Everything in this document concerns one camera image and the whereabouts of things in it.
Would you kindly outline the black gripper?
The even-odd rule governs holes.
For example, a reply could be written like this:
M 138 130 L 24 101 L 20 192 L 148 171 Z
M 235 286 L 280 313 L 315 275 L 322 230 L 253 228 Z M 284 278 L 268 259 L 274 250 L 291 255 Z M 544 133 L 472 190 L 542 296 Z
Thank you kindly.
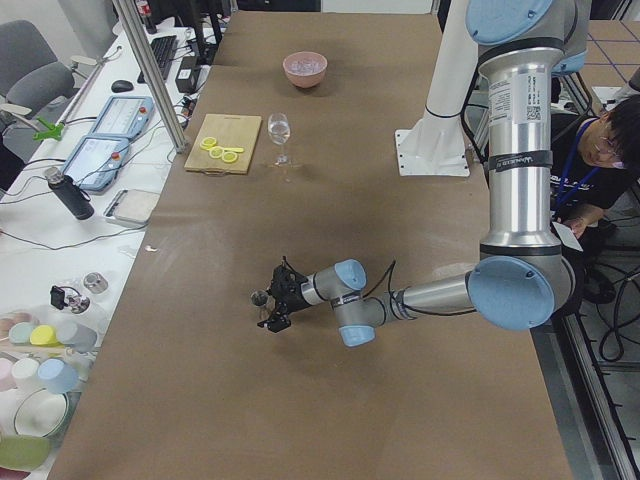
M 274 268 L 267 292 L 275 300 L 280 300 L 281 304 L 273 308 L 263 307 L 257 326 L 272 333 L 279 333 L 291 326 L 289 313 L 311 307 L 302 294 L 301 284 L 295 281 L 295 273 L 287 266 L 278 265 Z

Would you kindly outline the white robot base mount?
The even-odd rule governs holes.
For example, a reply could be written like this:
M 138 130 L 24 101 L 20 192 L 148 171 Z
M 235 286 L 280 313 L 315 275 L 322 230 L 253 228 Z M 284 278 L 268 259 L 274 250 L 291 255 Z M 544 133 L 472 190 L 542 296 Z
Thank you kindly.
M 467 177 L 461 115 L 478 60 L 466 27 L 467 0 L 453 0 L 445 23 L 424 114 L 410 130 L 395 132 L 402 176 Z

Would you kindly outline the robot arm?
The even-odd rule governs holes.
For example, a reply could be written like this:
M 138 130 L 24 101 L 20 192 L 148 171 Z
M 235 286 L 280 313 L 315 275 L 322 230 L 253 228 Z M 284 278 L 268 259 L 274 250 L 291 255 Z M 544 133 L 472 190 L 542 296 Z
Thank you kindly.
M 378 327 L 421 315 L 477 312 L 507 330 L 545 323 L 571 297 L 563 257 L 566 227 L 551 220 L 551 80 L 586 57 L 587 1 L 455 1 L 451 4 L 422 118 L 396 134 L 402 175 L 458 175 L 461 119 L 476 76 L 488 83 L 489 230 L 479 263 L 431 283 L 367 296 L 353 259 L 304 275 L 274 270 L 259 324 L 286 329 L 294 312 L 329 303 L 345 345 L 370 342 Z

